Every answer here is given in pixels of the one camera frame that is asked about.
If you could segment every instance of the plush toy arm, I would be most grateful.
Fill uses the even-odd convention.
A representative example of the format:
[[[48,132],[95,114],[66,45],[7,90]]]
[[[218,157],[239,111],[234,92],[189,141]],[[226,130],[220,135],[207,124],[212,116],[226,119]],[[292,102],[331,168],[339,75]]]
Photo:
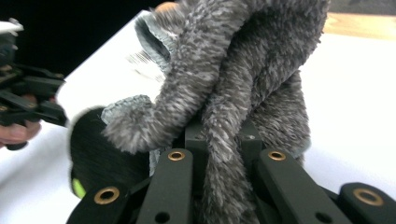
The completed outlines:
[[[300,161],[310,146],[308,116],[301,88],[300,73],[296,71],[250,114],[265,147],[288,151]]]
[[[255,4],[199,1],[187,18],[171,59],[170,75],[155,106],[133,127],[109,123],[105,130],[108,139],[132,153],[170,145],[212,91],[233,35],[258,10]],[[120,132],[130,135],[120,136]]]

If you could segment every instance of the black rubber fingertip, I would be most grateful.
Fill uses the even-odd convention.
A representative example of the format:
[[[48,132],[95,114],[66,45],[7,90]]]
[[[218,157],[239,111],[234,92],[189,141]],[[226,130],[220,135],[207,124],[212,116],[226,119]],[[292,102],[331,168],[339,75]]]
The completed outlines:
[[[24,142],[24,143],[19,143],[19,144],[6,145],[6,147],[8,150],[16,151],[16,150],[26,147],[27,144],[28,144],[27,142]]]
[[[40,121],[40,119],[39,118],[37,118],[37,119],[28,119],[30,122],[39,122]]]

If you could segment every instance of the black background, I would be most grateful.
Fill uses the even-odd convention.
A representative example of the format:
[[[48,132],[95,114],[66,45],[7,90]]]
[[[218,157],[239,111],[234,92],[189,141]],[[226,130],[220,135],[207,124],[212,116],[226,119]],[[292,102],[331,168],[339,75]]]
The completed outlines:
[[[0,0],[0,21],[18,20],[16,63],[68,75],[142,9],[163,0]],[[396,0],[332,0],[330,11],[396,15]]]

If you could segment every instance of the brass rivet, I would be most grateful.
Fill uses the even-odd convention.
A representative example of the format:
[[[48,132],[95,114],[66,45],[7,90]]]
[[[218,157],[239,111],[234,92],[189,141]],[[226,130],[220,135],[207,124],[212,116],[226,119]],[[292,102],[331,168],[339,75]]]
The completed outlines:
[[[108,204],[116,201],[120,197],[120,191],[116,187],[107,187],[99,190],[94,197],[97,204]]]
[[[30,107],[30,108],[34,108],[34,107],[36,107],[37,106],[37,104],[35,104],[35,103],[30,103],[29,105],[27,105],[28,107]]]
[[[248,140],[253,140],[253,139],[255,139],[256,137],[255,136],[253,136],[253,135],[244,135],[244,138],[245,139],[248,139]]]
[[[375,192],[369,189],[354,189],[353,195],[363,203],[370,204],[372,206],[382,206],[384,200]]]
[[[286,159],[286,155],[279,151],[271,151],[268,156],[274,161],[283,161]]]
[[[2,72],[7,72],[9,70],[12,70],[12,67],[10,65],[8,65],[8,64],[0,67],[0,71],[2,71]]]
[[[198,140],[202,140],[202,139],[204,139],[205,137],[204,137],[203,134],[199,133],[199,134],[195,135],[194,138],[195,138],[195,139],[198,139]]]
[[[181,161],[186,157],[186,155],[180,151],[173,151],[168,154],[168,158],[171,161]]]

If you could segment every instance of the white table surface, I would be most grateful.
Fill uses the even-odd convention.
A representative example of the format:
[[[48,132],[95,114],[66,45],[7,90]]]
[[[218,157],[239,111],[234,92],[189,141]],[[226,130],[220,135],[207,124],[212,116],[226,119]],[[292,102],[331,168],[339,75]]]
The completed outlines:
[[[335,192],[363,182],[396,199],[396,42],[321,40],[302,67],[312,131],[305,170]],[[135,41],[130,22],[67,78],[58,100],[69,118],[121,97],[158,93],[160,85],[132,72],[125,59],[139,51]],[[27,148],[0,149],[1,224],[66,222],[79,202],[69,188],[67,139],[66,128],[43,122]]]

